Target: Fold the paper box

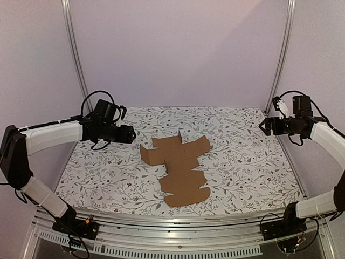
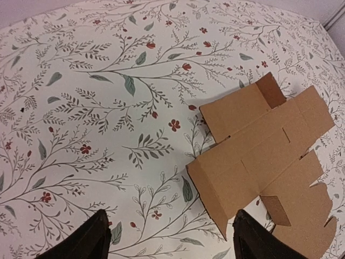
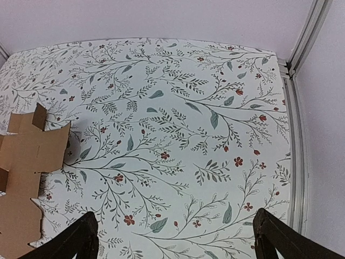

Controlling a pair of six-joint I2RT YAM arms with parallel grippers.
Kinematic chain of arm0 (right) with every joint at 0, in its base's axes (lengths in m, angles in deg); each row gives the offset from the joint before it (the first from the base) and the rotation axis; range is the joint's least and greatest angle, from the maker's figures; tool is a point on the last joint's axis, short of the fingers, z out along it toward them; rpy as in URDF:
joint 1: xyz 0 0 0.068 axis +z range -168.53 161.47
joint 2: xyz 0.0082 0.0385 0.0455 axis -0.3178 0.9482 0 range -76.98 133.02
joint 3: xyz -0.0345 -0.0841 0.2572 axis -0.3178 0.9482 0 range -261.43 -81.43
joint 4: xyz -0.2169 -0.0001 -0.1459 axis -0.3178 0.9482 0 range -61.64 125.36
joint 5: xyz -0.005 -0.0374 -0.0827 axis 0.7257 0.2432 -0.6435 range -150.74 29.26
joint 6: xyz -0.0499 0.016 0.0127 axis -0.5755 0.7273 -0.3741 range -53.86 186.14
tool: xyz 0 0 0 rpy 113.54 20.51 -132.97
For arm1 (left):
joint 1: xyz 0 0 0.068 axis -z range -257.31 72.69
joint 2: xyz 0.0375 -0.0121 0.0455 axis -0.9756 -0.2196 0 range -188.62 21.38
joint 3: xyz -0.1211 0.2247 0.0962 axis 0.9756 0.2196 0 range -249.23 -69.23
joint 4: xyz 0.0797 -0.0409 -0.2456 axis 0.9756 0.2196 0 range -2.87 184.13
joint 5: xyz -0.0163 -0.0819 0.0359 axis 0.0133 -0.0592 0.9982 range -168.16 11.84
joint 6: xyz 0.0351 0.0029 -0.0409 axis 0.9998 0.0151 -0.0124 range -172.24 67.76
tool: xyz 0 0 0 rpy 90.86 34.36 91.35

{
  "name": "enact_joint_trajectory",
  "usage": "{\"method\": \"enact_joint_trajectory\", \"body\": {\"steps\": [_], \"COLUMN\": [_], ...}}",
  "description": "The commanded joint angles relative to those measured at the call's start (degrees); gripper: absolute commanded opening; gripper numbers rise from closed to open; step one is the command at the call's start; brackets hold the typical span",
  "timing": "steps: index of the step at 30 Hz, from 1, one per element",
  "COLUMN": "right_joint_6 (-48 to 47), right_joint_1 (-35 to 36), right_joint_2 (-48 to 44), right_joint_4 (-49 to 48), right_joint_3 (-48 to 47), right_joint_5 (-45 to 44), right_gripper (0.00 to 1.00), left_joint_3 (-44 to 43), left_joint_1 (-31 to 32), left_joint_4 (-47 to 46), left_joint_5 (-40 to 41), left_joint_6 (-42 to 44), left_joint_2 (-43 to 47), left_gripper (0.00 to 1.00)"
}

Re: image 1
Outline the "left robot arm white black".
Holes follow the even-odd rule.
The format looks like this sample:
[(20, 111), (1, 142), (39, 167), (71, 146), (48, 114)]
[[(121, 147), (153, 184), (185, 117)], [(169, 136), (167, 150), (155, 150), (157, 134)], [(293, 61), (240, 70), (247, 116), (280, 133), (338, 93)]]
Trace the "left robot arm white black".
[(10, 125), (1, 143), (1, 171), (6, 178), (5, 185), (21, 191), (43, 207), (68, 234), (76, 234), (80, 230), (76, 211), (34, 177), (29, 156), (66, 143), (90, 140), (97, 144), (104, 140), (131, 144), (135, 138), (133, 126), (118, 126), (113, 121), (82, 116), (21, 129)]

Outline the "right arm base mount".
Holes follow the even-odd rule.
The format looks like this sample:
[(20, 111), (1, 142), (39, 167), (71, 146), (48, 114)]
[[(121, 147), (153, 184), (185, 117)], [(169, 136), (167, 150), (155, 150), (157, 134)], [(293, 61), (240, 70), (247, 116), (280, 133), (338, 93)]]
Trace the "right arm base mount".
[[(276, 216), (277, 218), (264, 222), (264, 219), (269, 216)], [(265, 241), (273, 240), (285, 236), (303, 233), (307, 230), (306, 219), (299, 219), (296, 216), (283, 216), (268, 213), (260, 221), (259, 229)]]

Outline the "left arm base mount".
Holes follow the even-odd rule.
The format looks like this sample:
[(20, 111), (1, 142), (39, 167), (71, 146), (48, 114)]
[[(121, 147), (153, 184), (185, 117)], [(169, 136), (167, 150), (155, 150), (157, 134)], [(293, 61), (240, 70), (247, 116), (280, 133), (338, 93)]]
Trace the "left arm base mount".
[(78, 219), (75, 215), (71, 214), (56, 218), (52, 229), (60, 233), (95, 240), (99, 227), (100, 225), (94, 221), (94, 215), (90, 215), (86, 219)]

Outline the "brown cardboard box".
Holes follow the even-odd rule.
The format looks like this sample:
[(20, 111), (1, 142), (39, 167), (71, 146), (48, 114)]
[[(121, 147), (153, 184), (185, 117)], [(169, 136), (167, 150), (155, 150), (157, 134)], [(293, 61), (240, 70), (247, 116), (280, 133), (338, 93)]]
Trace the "brown cardboard box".
[(206, 136), (183, 143), (180, 134), (167, 138), (152, 138), (153, 149), (140, 145), (142, 160), (150, 166), (165, 165), (167, 175), (159, 179), (161, 191), (169, 207), (184, 207), (207, 200), (211, 194), (204, 185), (207, 180), (198, 171), (198, 157), (211, 150)]

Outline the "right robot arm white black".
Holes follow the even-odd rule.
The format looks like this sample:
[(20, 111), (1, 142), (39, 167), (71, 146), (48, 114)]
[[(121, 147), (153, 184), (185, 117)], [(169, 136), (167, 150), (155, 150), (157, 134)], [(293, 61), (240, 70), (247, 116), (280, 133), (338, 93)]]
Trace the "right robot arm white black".
[[(344, 170), (344, 137), (331, 128), (325, 119), (320, 117), (304, 118), (265, 118), (259, 124), (260, 130), (267, 136), (299, 135), (301, 140), (310, 140), (323, 149)], [(305, 219), (314, 216), (325, 216), (344, 212), (344, 174), (331, 190), (315, 197), (290, 203), (279, 223), (279, 231), (290, 235)]]

